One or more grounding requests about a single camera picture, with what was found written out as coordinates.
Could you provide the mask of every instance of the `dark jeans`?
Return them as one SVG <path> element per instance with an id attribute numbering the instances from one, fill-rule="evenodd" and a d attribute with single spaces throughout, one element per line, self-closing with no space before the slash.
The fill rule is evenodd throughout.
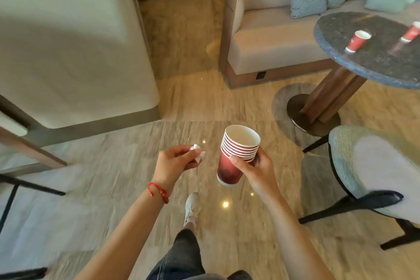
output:
<path id="1" fill-rule="evenodd" d="M 176 235 L 172 248 L 150 272 L 146 280 L 183 280 L 206 273 L 201 264 L 200 247 L 194 233 L 189 229 Z M 239 270 L 229 280 L 252 280 L 251 276 Z"/>

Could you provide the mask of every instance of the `sofa base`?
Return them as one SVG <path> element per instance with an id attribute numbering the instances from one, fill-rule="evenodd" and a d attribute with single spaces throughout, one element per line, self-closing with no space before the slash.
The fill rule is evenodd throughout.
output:
<path id="1" fill-rule="evenodd" d="M 298 65 L 282 66 L 281 68 L 275 68 L 266 71 L 262 70 L 258 72 L 237 75 L 228 62 L 224 71 L 224 75 L 227 78 L 229 87 L 237 88 L 240 86 L 249 86 L 251 84 L 258 84 L 277 79 L 286 79 L 288 77 L 296 77 L 308 73 L 329 70 L 337 66 L 338 64 L 333 60 L 325 59 L 308 63 L 301 63 Z"/>

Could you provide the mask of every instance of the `table base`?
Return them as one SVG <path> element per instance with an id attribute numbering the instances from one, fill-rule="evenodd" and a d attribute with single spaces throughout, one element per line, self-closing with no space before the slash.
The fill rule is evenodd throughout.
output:
<path id="1" fill-rule="evenodd" d="M 319 120 L 311 123 L 306 114 L 300 113 L 307 103 L 308 97 L 309 94 L 298 94 L 287 102 L 287 115 L 299 129 L 313 136 L 324 136 L 341 124 L 338 113 L 335 113 L 325 123 Z"/>

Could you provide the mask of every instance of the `shoe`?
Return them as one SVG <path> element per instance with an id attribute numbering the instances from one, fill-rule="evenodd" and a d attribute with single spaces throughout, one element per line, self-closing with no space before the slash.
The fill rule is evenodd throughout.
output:
<path id="1" fill-rule="evenodd" d="M 196 226 L 197 217 L 200 210 L 201 210 L 200 198 L 197 192 L 193 192 L 190 196 L 188 196 L 185 203 L 184 227 L 189 222 L 191 222 L 194 225 L 194 227 Z"/>

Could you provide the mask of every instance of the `beige sofa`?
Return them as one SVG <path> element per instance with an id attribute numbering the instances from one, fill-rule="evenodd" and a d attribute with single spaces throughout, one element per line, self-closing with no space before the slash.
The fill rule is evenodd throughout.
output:
<path id="1" fill-rule="evenodd" d="M 406 25 L 420 18 L 420 3 L 401 14 L 365 9 L 366 0 L 347 0 L 341 11 L 379 14 Z M 290 0 L 226 0 L 219 66 L 231 87 L 330 69 L 313 29 L 320 15 L 290 18 Z"/>

